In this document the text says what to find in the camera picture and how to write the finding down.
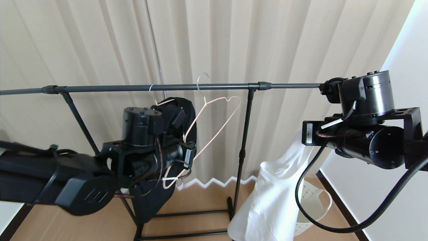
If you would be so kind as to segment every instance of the curtain fold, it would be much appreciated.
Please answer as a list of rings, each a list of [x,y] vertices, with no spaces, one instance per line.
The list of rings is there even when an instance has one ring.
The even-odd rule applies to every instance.
[[[1,1],[2,90],[45,85],[322,83],[380,69],[412,0]],[[241,107],[195,160],[190,181],[235,176],[247,91],[203,91],[208,100],[238,96]],[[163,93],[153,93],[158,101]],[[203,106],[198,91],[167,91]],[[149,93],[72,93],[97,146],[118,140],[127,106],[150,106]],[[209,105],[198,146],[238,103]],[[2,96],[0,128],[39,148],[58,144],[92,154],[60,95]],[[303,120],[340,112],[318,90],[256,91],[243,179],[278,158]]]

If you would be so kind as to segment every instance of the black garment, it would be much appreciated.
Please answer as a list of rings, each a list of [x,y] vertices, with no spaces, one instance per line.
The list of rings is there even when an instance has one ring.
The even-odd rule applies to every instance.
[[[183,126],[180,127],[174,133],[172,133],[177,139],[182,139],[183,134],[186,133],[186,131],[189,129],[190,125],[192,124],[193,120],[196,117],[195,108],[193,107],[193,104],[191,101],[184,98],[179,98],[179,97],[170,97],[163,100],[162,102],[168,101],[170,99],[174,99],[174,100],[168,103],[165,103],[165,105],[174,105],[174,106],[181,107],[186,113],[186,120],[184,121]],[[196,135],[197,135],[197,129],[196,129],[196,123],[195,123],[192,129],[190,130],[186,141],[196,143]],[[176,177],[182,170],[183,170],[183,164],[177,163],[171,167],[168,173],[168,176]],[[150,182],[141,181],[137,186],[129,189],[129,193],[133,196],[140,196],[142,194],[147,193],[151,189],[153,189],[146,196],[140,196],[132,199],[132,205],[134,207],[135,216],[137,217],[137,220],[140,224],[147,223],[148,221],[150,221],[158,213],[158,211],[162,208],[162,206],[171,198],[172,194],[174,193],[175,183],[170,188],[164,189],[161,182],[162,181],[160,181],[160,183],[156,186],[155,189],[153,189],[153,187],[156,185],[156,181],[150,181]]]

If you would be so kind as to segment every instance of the garment rack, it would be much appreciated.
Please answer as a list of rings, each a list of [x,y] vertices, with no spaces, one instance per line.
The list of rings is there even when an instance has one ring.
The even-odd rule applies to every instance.
[[[0,95],[18,95],[18,94],[30,94],[30,93],[45,93],[45,94],[61,94],[68,104],[71,112],[73,113],[76,121],[78,122],[80,128],[82,129],[86,139],[91,145],[94,153],[98,155],[100,151],[98,150],[94,140],[92,139],[91,134],[89,133],[88,128],[86,127],[82,117],[79,114],[79,111],[76,108],[76,105],[73,103],[73,99],[70,96],[70,93],[76,92],[119,92],[119,91],[149,91],[151,87],[152,91],[173,91],[173,90],[198,90],[196,84],[164,84],[164,85],[99,85],[99,86],[57,86],[49,85],[42,88],[33,88],[33,89],[19,89],[19,90],[1,90]],[[250,124],[250,115],[251,107],[253,104],[254,92],[257,90],[270,90],[270,89],[307,89],[307,88],[318,88],[319,84],[272,84],[269,82],[258,82],[258,83],[247,83],[247,84],[199,84],[200,90],[248,90],[247,98],[247,109],[245,113],[244,121],[244,133],[242,135],[242,146],[239,151],[239,164],[238,164],[238,175],[236,177],[236,187],[235,187],[235,196],[232,202],[232,198],[227,198],[228,209],[223,210],[211,210],[211,211],[198,211],[198,212],[185,212],[185,213],[173,213],[173,214],[157,214],[157,217],[176,217],[176,216],[187,216],[187,215],[199,215],[199,214],[215,214],[215,213],[228,213],[229,219],[232,220],[233,216],[236,213],[236,206],[238,204],[238,195],[239,195],[239,186],[242,175],[242,167],[244,165],[245,159],[245,146],[247,143],[248,136],[248,127]],[[128,202],[121,198],[126,210],[137,226],[135,232],[134,241],[142,240],[156,240],[156,239],[167,239],[167,238],[187,238],[187,237],[196,237],[196,236],[207,236],[207,235],[220,235],[227,234],[227,230],[218,231],[218,232],[198,232],[198,233],[187,233],[179,235],[165,235],[165,236],[151,236],[151,237],[142,237],[143,232],[143,223],[139,223],[135,217],[134,212],[132,211]]]

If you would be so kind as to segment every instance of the basket handle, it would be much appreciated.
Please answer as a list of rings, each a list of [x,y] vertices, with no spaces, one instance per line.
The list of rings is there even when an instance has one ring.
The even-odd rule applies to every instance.
[[[322,194],[322,193],[326,193],[327,195],[328,195],[328,199],[329,199],[329,204],[328,204],[328,207],[327,208],[325,208],[324,209],[324,213],[323,213],[323,215],[320,217],[320,219],[321,218],[323,218],[326,214],[327,214],[327,212],[330,210],[330,208],[331,208],[331,205],[333,204],[333,198],[331,197],[331,195],[330,195],[330,193],[329,192],[327,192],[326,190],[324,190],[324,189],[318,189],[318,190],[316,190],[315,191],[315,193],[314,193],[314,195],[318,198],[318,201],[321,203],[321,201],[320,201],[320,195]]]

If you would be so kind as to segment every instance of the cylindrical motor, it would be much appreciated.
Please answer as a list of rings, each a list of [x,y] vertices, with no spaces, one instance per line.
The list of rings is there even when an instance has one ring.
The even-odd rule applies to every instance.
[[[400,127],[383,125],[351,129],[343,125],[327,144],[344,157],[355,157],[383,169],[393,169],[404,163],[403,133]]]
[[[376,117],[394,110],[389,71],[367,73],[366,76],[344,80],[339,85],[342,111],[347,114],[357,100],[357,108],[349,118],[355,125],[376,125],[383,121]]]
[[[122,141],[135,147],[151,147],[164,126],[160,111],[127,107],[123,110]]]

